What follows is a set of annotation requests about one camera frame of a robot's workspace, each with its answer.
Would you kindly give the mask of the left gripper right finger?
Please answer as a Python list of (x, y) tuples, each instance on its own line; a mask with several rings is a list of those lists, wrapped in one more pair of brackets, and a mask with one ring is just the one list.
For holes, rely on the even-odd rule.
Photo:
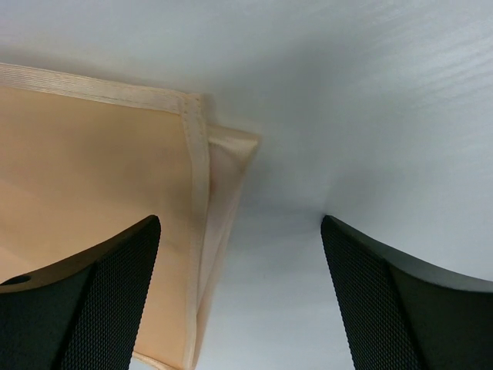
[(332, 216), (321, 239), (356, 369), (490, 369), (492, 283), (435, 266)]

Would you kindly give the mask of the orange cloth napkin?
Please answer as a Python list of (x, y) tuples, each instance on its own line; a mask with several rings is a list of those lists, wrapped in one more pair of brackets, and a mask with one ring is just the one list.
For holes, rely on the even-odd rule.
[(133, 354), (195, 368), (259, 141), (210, 123), (196, 94), (2, 65), (2, 280), (154, 214), (162, 236)]

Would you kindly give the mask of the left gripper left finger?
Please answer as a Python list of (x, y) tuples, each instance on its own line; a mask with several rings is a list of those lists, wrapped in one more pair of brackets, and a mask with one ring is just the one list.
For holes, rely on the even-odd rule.
[(3, 369), (128, 369), (160, 239), (150, 215), (1, 285)]

